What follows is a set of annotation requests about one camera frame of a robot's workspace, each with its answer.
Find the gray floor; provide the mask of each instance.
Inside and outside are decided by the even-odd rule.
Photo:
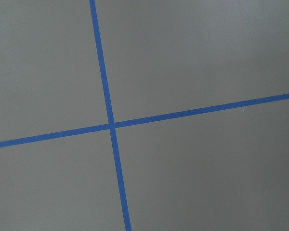
[[[115,121],[289,93],[289,0],[96,0]],[[107,124],[88,0],[0,0],[0,141]],[[117,129],[135,231],[289,231],[289,100]],[[0,231],[123,231],[109,131],[0,148]]]

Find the blue tape line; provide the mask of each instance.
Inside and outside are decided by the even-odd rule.
[[[185,117],[185,116],[193,116],[193,115],[198,115],[198,114],[203,114],[203,113],[222,111],[222,110],[228,110],[232,108],[252,106],[252,105],[257,105],[261,103],[270,103],[274,101],[288,100],[288,99],[289,99],[289,94],[276,95],[276,96],[264,97],[264,98],[254,99],[254,100],[246,100],[246,101],[240,101],[236,103],[227,103],[227,104],[222,104],[222,105],[217,105],[217,106],[198,108],[198,109],[182,111],[182,112],[156,115],[156,116],[144,117],[144,118],[139,118],[139,119],[131,119],[131,120],[117,122],[115,123],[115,126],[116,128],[128,127],[128,126],[133,126],[133,125],[138,125],[138,124],[145,124],[145,123],[151,123],[151,122],[156,122],[156,121],[161,121],[161,120],[180,118],[180,117]],[[52,140],[52,139],[57,139],[61,137],[66,137],[66,136],[75,136],[75,135],[108,130],[108,129],[110,129],[108,124],[102,124],[102,125],[97,125],[97,126],[92,126],[92,127],[87,127],[87,128],[77,128],[73,130],[59,131],[55,133],[25,137],[25,138],[20,138],[20,139],[15,139],[15,140],[0,141],[0,148],[24,144],[24,143]]]
[[[92,126],[92,127],[87,127],[87,128],[77,128],[73,130],[59,131],[59,132],[54,132],[54,133],[49,133],[49,134],[44,134],[44,135],[30,136],[30,137],[9,140],[9,141],[0,141],[0,148],[24,144],[24,143],[52,140],[52,139],[57,139],[61,137],[66,137],[66,136],[75,136],[75,135],[80,135],[80,134],[85,134],[85,133],[90,133],[90,132],[95,132],[95,131],[102,131],[102,130],[107,130],[107,129],[109,129],[109,125],[103,124],[103,125],[97,125],[97,126]]]
[[[118,187],[119,187],[119,193],[120,193],[120,199],[121,199],[124,225],[125,225],[126,231],[131,231],[130,215],[129,215],[125,187],[124,187],[124,180],[123,180],[122,166],[121,166],[121,160],[120,160],[120,154],[119,154],[119,148],[118,148],[115,120],[114,120],[112,106],[111,106],[109,86],[108,86],[108,81],[107,81],[107,74],[106,74],[106,67],[105,67],[105,61],[104,61],[104,55],[103,55],[100,29],[98,26],[96,6],[95,6],[94,0],[89,0],[89,2],[90,2],[93,30],[94,30],[94,36],[95,36],[95,44],[96,44],[98,62],[100,65],[102,85],[103,85],[106,110],[107,110],[107,116],[108,116],[108,122],[109,122],[109,131],[110,131],[112,149],[113,149],[113,154],[114,154],[114,159],[115,159],[115,166],[116,166],[116,173],[117,173],[117,180],[118,180]]]
[[[185,117],[185,116],[192,116],[192,115],[198,115],[198,114],[203,114],[203,113],[216,112],[216,111],[228,110],[228,109],[237,108],[237,107],[246,107],[246,106],[251,106],[251,105],[256,105],[256,104],[261,104],[261,103],[269,103],[269,102],[287,100],[287,99],[289,99],[289,94],[264,97],[264,98],[254,99],[254,100],[240,101],[236,103],[227,103],[227,104],[211,106],[211,107],[203,107],[203,108],[187,110],[187,111],[182,111],[182,112],[174,112],[174,113],[169,113],[169,114],[155,115],[155,116],[144,117],[144,118],[139,118],[139,119],[121,121],[121,122],[116,123],[116,127],[121,128],[121,127],[133,126],[137,124],[145,124],[145,123],[151,123],[151,122],[156,122],[156,121],[161,121],[161,120],[166,120],[166,119],[174,119],[174,118],[180,118],[180,117]]]

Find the gray surface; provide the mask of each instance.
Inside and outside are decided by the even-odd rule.
[[[289,100],[117,134],[134,231],[289,231]]]
[[[0,149],[0,231],[124,230],[108,131]]]
[[[115,120],[289,93],[289,0],[97,0]]]
[[[87,0],[0,0],[0,141],[107,123]]]

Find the gray square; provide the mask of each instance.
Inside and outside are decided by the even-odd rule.
[[[89,1],[0,0],[0,141],[105,123]]]
[[[116,121],[289,93],[289,0],[97,0]]]
[[[117,133],[134,231],[289,231],[289,100]]]
[[[124,230],[109,131],[0,149],[0,231]]]

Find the painter's tape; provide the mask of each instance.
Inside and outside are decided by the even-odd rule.
[[[209,113],[209,112],[216,112],[216,111],[228,110],[228,109],[233,109],[233,108],[238,108],[238,107],[246,107],[246,106],[251,106],[251,105],[256,105],[256,104],[261,104],[261,103],[287,100],[287,99],[289,99],[289,94],[258,98],[254,100],[239,101],[236,103],[227,103],[227,104],[221,104],[217,106],[203,107],[203,108],[198,108],[198,109],[193,109],[193,110],[121,121],[121,122],[116,123],[116,127],[121,128],[121,127],[133,126],[137,124],[145,124],[145,123],[151,123],[151,122],[156,122],[156,121],[161,121],[161,120],[166,120],[166,119],[193,116],[193,115],[204,114],[204,113]]]
[[[104,97],[105,97],[105,103],[106,103],[110,137],[111,137],[112,149],[113,149],[113,154],[114,154],[114,159],[115,159],[115,166],[116,166],[116,173],[117,173],[117,180],[118,180],[118,187],[119,187],[119,193],[120,193],[120,199],[121,199],[124,225],[125,225],[126,231],[131,231],[131,221],[130,221],[129,209],[127,205],[124,181],[123,181],[123,173],[122,173],[122,166],[121,166],[121,160],[120,160],[120,154],[119,154],[115,120],[114,120],[114,115],[112,111],[109,86],[108,86],[108,81],[107,81],[107,73],[106,73],[106,67],[105,67],[105,61],[104,61],[104,55],[103,55],[103,47],[102,47],[100,29],[98,26],[97,12],[96,12],[96,6],[95,6],[94,0],[90,0],[90,8],[91,8],[91,16],[92,16],[98,62],[100,66],[102,85],[103,85],[103,91],[104,91]]]
[[[97,125],[97,126],[92,126],[92,127],[87,127],[87,128],[77,128],[73,130],[59,131],[59,132],[54,132],[54,133],[49,133],[49,134],[44,134],[44,135],[19,138],[15,140],[0,141],[0,148],[19,145],[19,144],[25,144],[25,143],[52,140],[52,139],[57,139],[61,137],[66,137],[66,136],[75,136],[75,135],[80,135],[80,134],[85,134],[85,133],[90,133],[90,132],[95,132],[95,131],[102,131],[102,130],[107,130],[107,129],[109,129],[109,125],[102,124],[102,125]]]

